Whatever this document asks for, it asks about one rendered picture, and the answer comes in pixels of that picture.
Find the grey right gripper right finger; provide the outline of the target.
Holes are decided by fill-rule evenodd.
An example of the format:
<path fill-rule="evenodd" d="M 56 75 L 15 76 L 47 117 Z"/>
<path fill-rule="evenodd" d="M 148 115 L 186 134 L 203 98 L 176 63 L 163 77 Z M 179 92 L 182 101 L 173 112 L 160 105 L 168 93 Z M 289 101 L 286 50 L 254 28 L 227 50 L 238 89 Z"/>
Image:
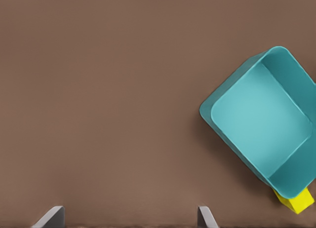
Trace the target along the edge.
<path fill-rule="evenodd" d="M 209 207 L 207 206 L 198 207 L 197 228 L 219 228 Z"/>

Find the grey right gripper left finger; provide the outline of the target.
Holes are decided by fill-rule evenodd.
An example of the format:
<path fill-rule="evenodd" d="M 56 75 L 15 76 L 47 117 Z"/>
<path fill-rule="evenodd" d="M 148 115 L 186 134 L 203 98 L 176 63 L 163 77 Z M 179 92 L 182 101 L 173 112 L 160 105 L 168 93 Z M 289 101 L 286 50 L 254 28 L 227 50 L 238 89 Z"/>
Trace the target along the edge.
<path fill-rule="evenodd" d="M 52 207 L 31 228 L 65 228 L 65 207 Z"/>

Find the yellow cube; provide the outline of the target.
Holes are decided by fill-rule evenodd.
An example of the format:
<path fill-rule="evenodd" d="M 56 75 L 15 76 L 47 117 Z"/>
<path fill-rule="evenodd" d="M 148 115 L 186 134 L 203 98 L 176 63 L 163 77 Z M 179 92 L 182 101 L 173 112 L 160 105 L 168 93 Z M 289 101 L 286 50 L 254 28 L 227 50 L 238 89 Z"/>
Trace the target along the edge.
<path fill-rule="evenodd" d="M 294 198 L 284 198 L 276 190 L 273 191 L 279 201 L 296 214 L 300 214 L 315 202 L 308 188 L 305 188 L 298 196 Z"/>

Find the teal square bin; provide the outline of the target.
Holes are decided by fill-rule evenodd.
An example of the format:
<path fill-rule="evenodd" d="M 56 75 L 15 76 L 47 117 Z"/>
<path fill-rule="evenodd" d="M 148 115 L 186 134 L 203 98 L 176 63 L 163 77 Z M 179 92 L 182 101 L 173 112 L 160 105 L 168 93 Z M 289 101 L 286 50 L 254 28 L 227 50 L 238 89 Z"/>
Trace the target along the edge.
<path fill-rule="evenodd" d="M 316 179 L 316 82 L 287 48 L 247 59 L 199 113 L 282 197 L 296 197 Z"/>

